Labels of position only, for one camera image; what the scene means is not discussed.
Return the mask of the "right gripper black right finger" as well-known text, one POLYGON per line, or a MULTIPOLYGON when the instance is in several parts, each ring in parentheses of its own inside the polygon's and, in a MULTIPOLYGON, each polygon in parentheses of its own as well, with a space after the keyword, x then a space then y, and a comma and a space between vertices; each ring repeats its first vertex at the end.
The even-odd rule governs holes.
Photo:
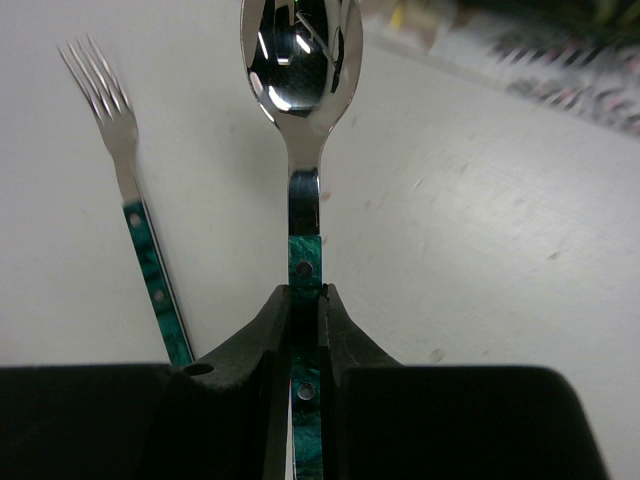
POLYGON ((572 386, 518 365, 405 366, 319 304, 323 461, 329 479, 604 479, 572 386))

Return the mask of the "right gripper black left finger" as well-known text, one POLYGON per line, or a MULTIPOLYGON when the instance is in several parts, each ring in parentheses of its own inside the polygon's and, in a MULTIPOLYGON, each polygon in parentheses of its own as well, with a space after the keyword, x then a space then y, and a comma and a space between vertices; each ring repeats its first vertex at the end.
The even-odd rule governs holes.
POLYGON ((196 362, 9 367, 5 479, 281 479, 289 290, 196 362))

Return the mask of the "fork with teal handle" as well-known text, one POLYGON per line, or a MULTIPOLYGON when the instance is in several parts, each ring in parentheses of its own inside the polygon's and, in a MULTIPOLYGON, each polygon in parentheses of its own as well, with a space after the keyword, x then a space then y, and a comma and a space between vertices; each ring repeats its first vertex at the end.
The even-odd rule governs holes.
POLYGON ((132 104, 92 38, 58 51, 113 160, 124 218, 170 363, 186 366, 194 360, 193 351, 137 178, 139 129, 132 104))

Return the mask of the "spoon with teal handle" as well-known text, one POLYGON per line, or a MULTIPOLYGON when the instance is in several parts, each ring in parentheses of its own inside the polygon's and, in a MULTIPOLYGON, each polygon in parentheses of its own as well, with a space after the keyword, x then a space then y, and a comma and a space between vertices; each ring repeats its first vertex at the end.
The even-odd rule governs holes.
POLYGON ((320 164, 325 143, 357 89, 364 44, 360 7, 356 1, 245 1, 241 42, 253 94, 288 155, 293 474, 324 479, 320 164))

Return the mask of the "white floral cloth napkin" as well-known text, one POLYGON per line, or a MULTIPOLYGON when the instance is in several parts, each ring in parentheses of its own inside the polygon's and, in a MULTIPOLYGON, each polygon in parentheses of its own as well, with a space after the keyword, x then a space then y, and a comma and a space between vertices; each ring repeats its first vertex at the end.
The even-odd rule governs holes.
POLYGON ((377 46, 531 102, 639 136, 639 43, 589 36, 458 1, 363 1, 377 46))

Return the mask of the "black floral square plate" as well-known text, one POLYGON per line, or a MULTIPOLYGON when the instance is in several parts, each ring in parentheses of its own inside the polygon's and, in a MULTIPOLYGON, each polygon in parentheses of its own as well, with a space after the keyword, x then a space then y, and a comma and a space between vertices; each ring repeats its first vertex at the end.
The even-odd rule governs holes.
POLYGON ((598 43, 639 43, 639 2, 624 0, 478 0, 465 7, 553 25, 598 43))

